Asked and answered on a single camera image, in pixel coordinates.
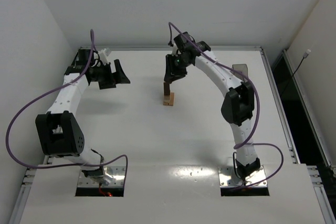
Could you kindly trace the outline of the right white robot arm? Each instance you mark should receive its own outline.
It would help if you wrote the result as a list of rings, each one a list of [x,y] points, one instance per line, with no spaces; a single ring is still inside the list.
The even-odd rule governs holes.
[[[254,84],[245,74],[218,62],[210,46],[196,42],[188,32],[171,37],[169,46],[172,52],[165,57],[164,104],[172,102],[170,85],[186,77],[190,65],[206,74],[224,97],[221,114],[234,136],[234,167],[237,176],[245,180],[261,167],[253,146],[260,117],[260,98]]]

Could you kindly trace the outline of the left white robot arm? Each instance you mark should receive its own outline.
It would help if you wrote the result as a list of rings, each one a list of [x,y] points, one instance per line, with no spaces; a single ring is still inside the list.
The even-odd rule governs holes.
[[[115,70],[111,70],[108,61],[110,54],[109,48],[99,51],[79,49],[65,71],[64,88],[60,89],[47,112],[37,115],[35,119],[41,149],[45,155],[79,164],[86,178],[104,186],[113,183],[113,173],[104,165],[104,157],[86,143],[76,120],[76,112],[85,89],[92,82],[97,82],[99,89],[111,89],[117,84],[130,83],[118,59],[113,62]]]

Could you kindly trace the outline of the smoky transparent plastic bin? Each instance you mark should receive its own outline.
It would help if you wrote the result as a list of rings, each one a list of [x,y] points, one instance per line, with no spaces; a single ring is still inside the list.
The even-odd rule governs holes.
[[[240,79],[242,82],[247,82],[246,77],[248,77],[248,67],[245,63],[233,64],[232,65],[232,74]]]

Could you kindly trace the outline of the dark brown arch block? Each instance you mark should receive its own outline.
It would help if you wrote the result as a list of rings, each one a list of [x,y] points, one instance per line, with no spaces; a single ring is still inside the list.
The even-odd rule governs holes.
[[[164,90],[164,96],[169,96],[171,91],[170,91],[170,84],[168,82],[163,83],[163,90]]]

